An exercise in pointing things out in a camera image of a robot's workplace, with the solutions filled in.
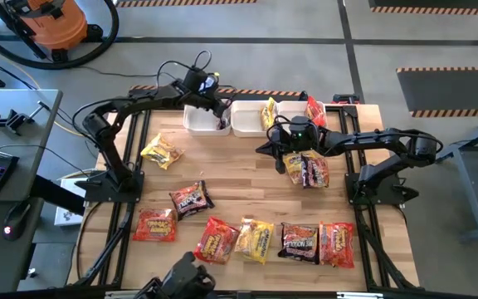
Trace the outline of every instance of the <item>white container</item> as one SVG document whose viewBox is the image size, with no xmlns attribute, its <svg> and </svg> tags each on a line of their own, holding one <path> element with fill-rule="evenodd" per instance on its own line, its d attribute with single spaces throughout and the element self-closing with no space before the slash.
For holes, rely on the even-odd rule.
<svg viewBox="0 0 478 299">
<path fill-rule="evenodd" d="M 237 137 L 266 137 L 261 110 L 266 100 L 236 100 L 232 103 L 232 128 Z"/>
<path fill-rule="evenodd" d="M 183 107 L 183 126 L 195 136 L 226 136 L 230 134 L 231 126 L 216 130 L 218 118 L 213 112 L 197 109 L 190 105 Z"/>
<path fill-rule="evenodd" d="M 317 101 L 317 103 L 322 107 L 322 111 L 325 111 L 325 104 L 321 101 Z M 278 115 L 283 115 L 292 120 L 295 116 L 307 116 L 305 108 L 307 108 L 307 101 L 283 100 L 278 103 Z M 283 128 L 289 131 L 289 125 L 283 125 Z"/>
</svg>

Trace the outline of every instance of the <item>vacuum hose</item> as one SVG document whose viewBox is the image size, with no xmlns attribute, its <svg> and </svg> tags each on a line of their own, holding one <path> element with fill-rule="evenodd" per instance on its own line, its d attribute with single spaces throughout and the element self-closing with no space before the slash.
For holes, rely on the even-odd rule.
<svg viewBox="0 0 478 299">
<path fill-rule="evenodd" d="M 104 0 L 104 1 L 108 9 L 110 10 L 110 15 L 112 18 L 112 28 L 110 29 L 109 36 L 97 48 L 95 48 L 90 53 L 82 57 L 79 57 L 75 60 L 60 62 L 60 63 L 32 61 L 10 52 L 9 50 L 2 47 L 1 45 L 0 45 L 0 54 L 24 66 L 29 66 L 29 67 L 33 67 L 37 69 L 42 69 L 42 70 L 62 70 L 62 69 L 76 67 L 76 66 L 81 66 L 83 64 L 86 64 L 87 62 L 94 60 L 99 55 L 101 55 L 106 50 L 108 50 L 108 48 L 112 45 L 112 43 L 114 43 L 114 40 L 117 37 L 117 33 L 120 29 L 120 17 L 117 14 L 117 10 L 115 8 L 114 3 L 112 2 L 112 0 Z"/>
</svg>

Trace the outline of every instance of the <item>yellow snack bag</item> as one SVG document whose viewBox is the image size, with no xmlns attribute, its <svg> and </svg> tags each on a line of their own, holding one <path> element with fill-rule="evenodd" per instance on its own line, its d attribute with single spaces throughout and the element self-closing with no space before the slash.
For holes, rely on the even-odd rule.
<svg viewBox="0 0 478 299">
<path fill-rule="evenodd" d="M 302 178 L 302 155 L 307 158 L 324 158 L 315 150 L 306 150 L 299 153 L 284 155 L 283 163 L 287 168 L 287 174 L 289 174 L 290 180 L 293 184 L 302 184 L 304 182 L 304 179 Z"/>
<path fill-rule="evenodd" d="M 274 124 L 275 114 L 276 101 L 270 97 L 265 107 L 261 110 L 261 126 L 263 130 L 268 130 Z"/>
<path fill-rule="evenodd" d="M 265 264 L 272 231 L 274 231 L 272 223 L 243 218 L 234 251 L 242 252 L 244 257 Z"/>
<path fill-rule="evenodd" d="M 177 149 L 171 145 L 159 133 L 150 143 L 141 151 L 141 156 L 158 163 L 158 166 L 167 169 L 174 161 L 183 154 L 183 150 Z"/>
</svg>

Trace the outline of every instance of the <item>mouse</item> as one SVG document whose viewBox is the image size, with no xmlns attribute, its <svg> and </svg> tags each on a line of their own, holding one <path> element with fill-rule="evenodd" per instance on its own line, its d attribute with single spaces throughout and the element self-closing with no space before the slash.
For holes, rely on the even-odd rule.
<svg viewBox="0 0 478 299">
<path fill-rule="evenodd" d="M 31 203 L 23 200 L 12 206 L 3 221 L 3 238 L 8 241 L 18 240 L 27 226 L 27 215 L 31 209 Z"/>
</svg>

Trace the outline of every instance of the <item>desk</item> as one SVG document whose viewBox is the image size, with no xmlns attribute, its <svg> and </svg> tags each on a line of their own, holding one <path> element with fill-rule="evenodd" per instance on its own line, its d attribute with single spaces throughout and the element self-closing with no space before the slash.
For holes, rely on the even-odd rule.
<svg viewBox="0 0 478 299">
<path fill-rule="evenodd" d="M 7 117 L 10 109 L 17 113 L 30 115 L 43 101 L 52 111 L 57 111 L 62 93 L 55 90 L 0 90 L 0 114 Z M 55 120 L 56 113 L 40 111 L 34 117 L 33 124 L 25 124 L 18 130 L 22 136 L 10 130 L 0 128 L 0 146 L 2 145 L 40 145 L 46 146 L 47 139 Z M 2 224 L 7 211 L 17 201 L 26 199 L 38 181 L 37 170 L 44 150 L 38 147 L 8 147 L 3 152 L 19 157 L 17 166 L 0 191 L 0 292 L 13 292 L 17 289 L 20 277 L 27 271 L 28 261 L 32 257 L 32 238 L 40 218 L 42 199 L 33 199 L 27 227 L 23 235 L 14 242 L 2 238 Z"/>
<path fill-rule="evenodd" d="M 376 105 L 357 105 L 361 131 L 382 129 L 379 108 Z M 142 208 L 173 208 L 170 191 L 189 186 L 200 179 L 206 180 L 208 192 L 216 207 L 185 218 L 178 224 L 175 243 L 130 241 L 122 281 L 123 289 L 139 289 L 150 278 L 163 277 L 170 267 L 186 252 L 193 251 L 206 226 L 209 216 L 215 216 L 239 227 L 243 216 L 277 224 L 270 244 L 266 265 L 247 261 L 238 253 L 226 266 L 207 265 L 217 281 L 217 290 L 262 291 L 363 291 L 365 282 L 359 253 L 359 241 L 354 237 L 355 269 L 315 266 L 277 257 L 280 250 L 281 222 L 317 226 L 319 221 L 355 222 L 354 211 L 348 205 L 344 187 L 347 172 L 344 156 L 329 158 L 330 183 L 327 189 L 302 189 L 293 185 L 289 177 L 278 174 L 274 160 L 256 154 L 254 149 L 266 142 L 262 138 L 239 139 L 233 134 L 226 137 L 195 137 L 183 128 L 182 111 L 153 111 L 149 142 L 157 133 L 185 150 L 179 161 L 169 170 L 144 160 L 146 173 L 141 201 Z M 123 149 L 128 132 L 128 121 L 115 141 Z M 139 122 L 135 136 L 141 131 Z M 339 117 L 328 115 L 328 127 L 340 130 Z M 131 161 L 135 161 L 133 149 Z M 384 149 L 367 150 L 368 162 L 376 164 L 389 155 Z M 104 168 L 99 161 L 97 167 Z M 113 204 L 104 203 L 92 215 L 82 239 L 80 260 L 82 271 L 87 270 L 105 245 Z M 388 206 L 377 206 L 383 246 L 400 271 L 417 284 L 417 274 L 407 229 L 402 215 Z M 133 234 L 139 213 L 134 215 Z M 118 252 L 110 264 L 113 277 Z M 376 281 L 379 275 L 377 259 L 370 254 Z M 73 260 L 68 283 L 76 281 L 76 260 Z"/>
</svg>

